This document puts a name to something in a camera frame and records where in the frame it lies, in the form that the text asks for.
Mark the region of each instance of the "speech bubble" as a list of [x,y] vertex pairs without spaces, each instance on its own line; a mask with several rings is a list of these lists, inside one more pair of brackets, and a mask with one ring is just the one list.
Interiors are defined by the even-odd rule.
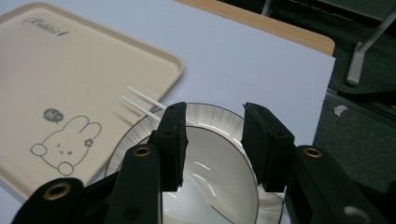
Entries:
[[64,115],[59,110],[50,108],[44,111],[44,119],[58,124],[58,122],[64,120]]

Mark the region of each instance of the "plastic tray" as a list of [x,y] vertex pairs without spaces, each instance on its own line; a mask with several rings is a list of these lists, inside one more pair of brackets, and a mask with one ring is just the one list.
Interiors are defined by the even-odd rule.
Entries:
[[177,82],[172,54],[48,4],[0,17],[0,173],[23,197],[72,176],[89,183],[117,143]]

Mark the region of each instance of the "white stick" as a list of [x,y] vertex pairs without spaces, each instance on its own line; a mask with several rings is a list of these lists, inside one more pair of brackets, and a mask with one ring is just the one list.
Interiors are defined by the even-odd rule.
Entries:
[[149,116],[149,117],[151,117],[151,118],[153,118],[153,119],[156,119],[156,120],[158,120],[159,122],[161,121],[161,119],[158,118],[156,115],[154,115],[153,113],[149,112],[147,109],[143,108],[142,106],[140,106],[140,105],[134,103],[134,102],[131,101],[130,99],[126,98],[125,96],[122,95],[121,98],[122,98],[124,101],[128,102],[130,105],[133,105],[134,107],[136,107],[138,110],[140,110],[140,111],[141,111],[142,113],[144,113],[145,115],[147,115],[147,116]]
[[[149,101],[150,103],[152,103],[152,104],[158,106],[158,107],[161,108],[162,110],[165,110],[165,109],[166,109],[166,106],[165,106],[165,105],[163,105],[163,104],[161,104],[160,102],[157,102],[157,101],[151,99],[150,97],[148,97],[148,96],[145,95],[144,93],[142,93],[142,92],[140,92],[140,91],[137,91],[137,90],[135,90],[134,88],[132,88],[132,87],[130,87],[130,86],[128,86],[127,88],[128,88],[130,91],[133,91],[134,93],[136,93],[137,95],[139,95],[140,97],[142,97],[143,99],[145,99],[145,100]],[[190,120],[190,119],[187,119],[187,118],[186,118],[186,121],[187,121],[190,125],[198,126],[197,123],[195,123],[194,121],[192,121],[192,120]]]
[[155,101],[155,100],[149,98],[147,95],[143,94],[142,92],[137,91],[137,90],[135,90],[134,88],[132,88],[132,87],[130,87],[130,86],[127,86],[127,88],[128,88],[130,91],[133,91],[134,93],[136,93],[137,95],[139,95],[140,97],[142,97],[143,99],[145,99],[145,100],[149,101],[150,103],[152,103],[152,104],[158,106],[158,107],[161,108],[162,110],[165,110],[165,109],[166,109],[166,106],[165,106],[165,105],[162,105],[162,104],[160,104],[159,102],[157,102],[157,101]]

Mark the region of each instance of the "tray logo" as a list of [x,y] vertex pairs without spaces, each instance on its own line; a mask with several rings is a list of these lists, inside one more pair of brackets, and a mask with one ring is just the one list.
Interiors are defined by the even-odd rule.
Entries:
[[[50,108],[45,110],[44,119],[58,123],[64,119],[64,115],[59,110]],[[30,152],[60,174],[70,176],[88,152],[94,151],[94,142],[101,131],[100,123],[90,122],[86,116],[77,116],[56,132],[50,133],[44,141],[32,145]]]
[[21,23],[23,26],[35,26],[38,27],[42,30],[45,30],[49,32],[50,34],[61,36],[61,35],[67,35],[69,32],[68,31],[63,31],[59,27],[55,25],[51,25],[47,22],[45,22],[41,18],[29,18]]

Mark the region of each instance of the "chair leg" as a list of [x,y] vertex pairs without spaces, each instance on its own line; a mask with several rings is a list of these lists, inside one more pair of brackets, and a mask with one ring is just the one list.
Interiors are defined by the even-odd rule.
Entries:
[[358,86],[361,79],[361,69],[363,67],[364,54],[374,42],[385,32],[385,30],[396,19],[396,6],[390,11],[388,16],[379,24],[375,32],[366,40],[366,42],[359,42],[356,45],[355,51],[352,56],[352,62],[349,66],[349,71],[346,76],[346,84],[350,86]]

